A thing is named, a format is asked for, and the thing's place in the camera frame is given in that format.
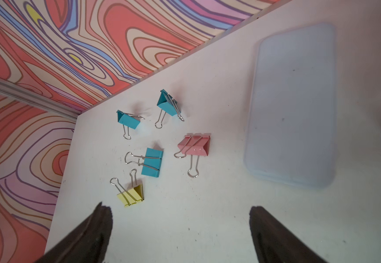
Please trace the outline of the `pink binder clip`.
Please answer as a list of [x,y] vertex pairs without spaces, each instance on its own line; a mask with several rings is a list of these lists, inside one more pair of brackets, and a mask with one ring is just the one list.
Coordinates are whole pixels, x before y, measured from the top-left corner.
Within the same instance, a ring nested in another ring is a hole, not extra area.
[[190,167],[187,175],[195,179],[200,175],[199,161],[201,157],[207,157],[210,150],[211,135],[208,133],[187,134],[177,145],[179,151],[174,153],[176,159],[190,157]]

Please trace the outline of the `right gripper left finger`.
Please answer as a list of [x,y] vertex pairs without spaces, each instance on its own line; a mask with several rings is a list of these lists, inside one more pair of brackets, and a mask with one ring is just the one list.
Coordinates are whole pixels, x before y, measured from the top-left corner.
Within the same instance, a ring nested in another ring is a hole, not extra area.
[[112,229],[112,210],[99,203],[92,214],[36,262],[102,263]]

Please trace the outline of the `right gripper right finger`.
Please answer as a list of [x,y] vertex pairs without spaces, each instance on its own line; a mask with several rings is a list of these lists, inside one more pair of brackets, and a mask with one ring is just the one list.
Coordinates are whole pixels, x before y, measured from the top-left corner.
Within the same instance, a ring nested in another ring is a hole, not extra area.
[[252,207],[249,225],[260,263],[324,263],[263,207]]

